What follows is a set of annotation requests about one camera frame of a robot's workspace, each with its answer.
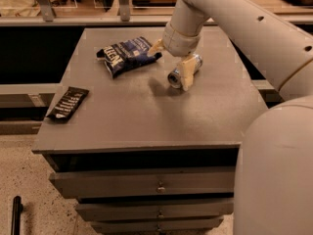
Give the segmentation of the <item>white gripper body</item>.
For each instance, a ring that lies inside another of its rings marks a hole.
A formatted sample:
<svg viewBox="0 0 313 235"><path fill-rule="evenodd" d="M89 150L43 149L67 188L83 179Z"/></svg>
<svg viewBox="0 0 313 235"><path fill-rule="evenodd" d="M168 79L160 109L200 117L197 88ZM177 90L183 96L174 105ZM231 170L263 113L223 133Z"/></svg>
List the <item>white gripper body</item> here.
<svg viewBox="0 0 313 235"><path fill-rule="evenodd" d="M164 49L174 57L188 56L197 49L201 39L200 32L200 24L191 31L191 34L188 34L186 31L180 32L171 22L168 22L162 35L162 44Z"/></svg>

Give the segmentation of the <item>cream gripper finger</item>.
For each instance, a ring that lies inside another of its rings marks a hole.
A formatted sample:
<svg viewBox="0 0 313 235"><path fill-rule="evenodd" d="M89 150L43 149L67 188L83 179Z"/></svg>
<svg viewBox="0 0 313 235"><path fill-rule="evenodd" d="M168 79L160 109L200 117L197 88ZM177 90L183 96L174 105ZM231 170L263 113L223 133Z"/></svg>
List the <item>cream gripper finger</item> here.
<svg viewBox="0 0 313 235"><path fill-rule="evenodd" d="M181 83L184 91L188 91L193 85L195 68L196 60L192 55L182 58L178 63L178 70L180 72Z"/></svg>
<svg viewBox="0 0 313 235"><path fill-rule="evenodd" d="M153 56L156 53L161 53L164 50L163 41L159 39L148 51L148 56Z"/></svg>

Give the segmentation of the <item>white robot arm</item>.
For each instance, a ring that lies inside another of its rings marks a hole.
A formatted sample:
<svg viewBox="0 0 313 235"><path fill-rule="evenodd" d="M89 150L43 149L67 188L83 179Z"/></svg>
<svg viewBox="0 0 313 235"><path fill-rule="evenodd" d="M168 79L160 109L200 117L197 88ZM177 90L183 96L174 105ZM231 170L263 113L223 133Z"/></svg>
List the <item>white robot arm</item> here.
<svg viewBox="0 0 313 235"><path fill-rule="evenodd" d="M313 36L249 0L177 0L152 53L179 58L184 89L214 20L261 73L255 86L281 104L247 129L238 153L234 235L313 235Z"/></svg>

